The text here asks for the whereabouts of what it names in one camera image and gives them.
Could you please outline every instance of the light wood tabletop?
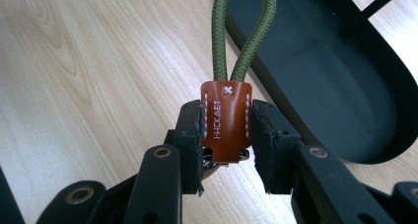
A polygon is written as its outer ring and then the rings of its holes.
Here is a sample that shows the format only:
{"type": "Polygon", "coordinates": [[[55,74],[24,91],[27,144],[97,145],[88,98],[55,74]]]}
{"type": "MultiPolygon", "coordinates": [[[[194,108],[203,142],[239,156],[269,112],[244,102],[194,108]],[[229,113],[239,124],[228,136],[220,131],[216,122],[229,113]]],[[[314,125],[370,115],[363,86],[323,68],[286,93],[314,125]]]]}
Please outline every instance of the light wood tabletop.
{"type": "MultiPolygon", "coordinates": [[[[124,181],[163,143],[212,79],[212,3],[0,0],[0,164],[27,223],[75,182],[124,181]]],[[[372,22],[418,79],[418,0],[393,0],[372,22]]],[[[237,53],[228,39],[229,72],[237,53]]],[[[270,100],[252,72],[246,80],[270,100]]],[[[185,195],[183,222],[295,222],[290,197],[265,194],[252,159],[205,180],[202,197],[185,195]]],[[[415,143],[384,164],[348,166],[391,192],[418,181],[417,164],[415,143]]]]}

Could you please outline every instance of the white x mark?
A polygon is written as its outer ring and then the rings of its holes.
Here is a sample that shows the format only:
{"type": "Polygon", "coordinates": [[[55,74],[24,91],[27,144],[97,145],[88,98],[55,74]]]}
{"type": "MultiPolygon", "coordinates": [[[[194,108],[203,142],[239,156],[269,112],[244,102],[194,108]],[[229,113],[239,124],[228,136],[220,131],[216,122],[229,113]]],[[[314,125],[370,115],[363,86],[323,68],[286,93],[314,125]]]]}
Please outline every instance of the white x mark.
{"type": "Polygon", "coordinates": [[[224,86],[224,94],[232,94],[233,93],[233,86],[228,87],[224,86]]]}

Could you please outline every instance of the green rope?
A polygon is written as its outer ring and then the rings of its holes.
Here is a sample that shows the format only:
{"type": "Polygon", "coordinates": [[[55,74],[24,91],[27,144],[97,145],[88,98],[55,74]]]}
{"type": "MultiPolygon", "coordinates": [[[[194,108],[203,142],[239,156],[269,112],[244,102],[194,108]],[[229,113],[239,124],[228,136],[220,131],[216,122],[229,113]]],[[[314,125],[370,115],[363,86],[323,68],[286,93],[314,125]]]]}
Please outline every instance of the green rope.
{"type": "MultiPolygon", "coordinates": [[[[246,70],[264,40],[276,13],[276,0],[262,0],[261,17],[245,43],[236,62],[231,80],[243,81],[246,70]]],[[[225,54],[225,18],[228,0],[215,0],[212,10],[212,56],[214,80],[228,80],[225,54]]]]}

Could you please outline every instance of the brown leather tag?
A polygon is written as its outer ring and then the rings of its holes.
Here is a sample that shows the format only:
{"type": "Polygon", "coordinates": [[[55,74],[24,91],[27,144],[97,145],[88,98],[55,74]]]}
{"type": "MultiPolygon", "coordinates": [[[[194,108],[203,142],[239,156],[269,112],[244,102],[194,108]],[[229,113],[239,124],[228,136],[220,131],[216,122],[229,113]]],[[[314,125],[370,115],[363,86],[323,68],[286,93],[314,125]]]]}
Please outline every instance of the brown leather tag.
{"type": "Polygon", "coordinates": [[[210,81],[201,87],[205,113],[204,147],[214,163],[237,163],[251,145],[251,85],[239,81],[210,81]]]}

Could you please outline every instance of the black tray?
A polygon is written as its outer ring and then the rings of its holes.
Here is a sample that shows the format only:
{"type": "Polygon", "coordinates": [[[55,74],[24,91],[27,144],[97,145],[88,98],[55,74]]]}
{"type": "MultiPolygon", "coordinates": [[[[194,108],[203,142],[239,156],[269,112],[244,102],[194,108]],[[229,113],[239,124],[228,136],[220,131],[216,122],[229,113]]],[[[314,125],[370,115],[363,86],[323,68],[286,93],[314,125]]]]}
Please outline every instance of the black tray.
{"type": "MultiPolygon", "coordinates": [[[[227,30],[242,48],[261,0],[230,0],[227,30]]],[[[278,0],[252,69],[305,144],[357,163],[388,161],[418,135],[418,89],[406,66],[351,0],[278,0]]]]}

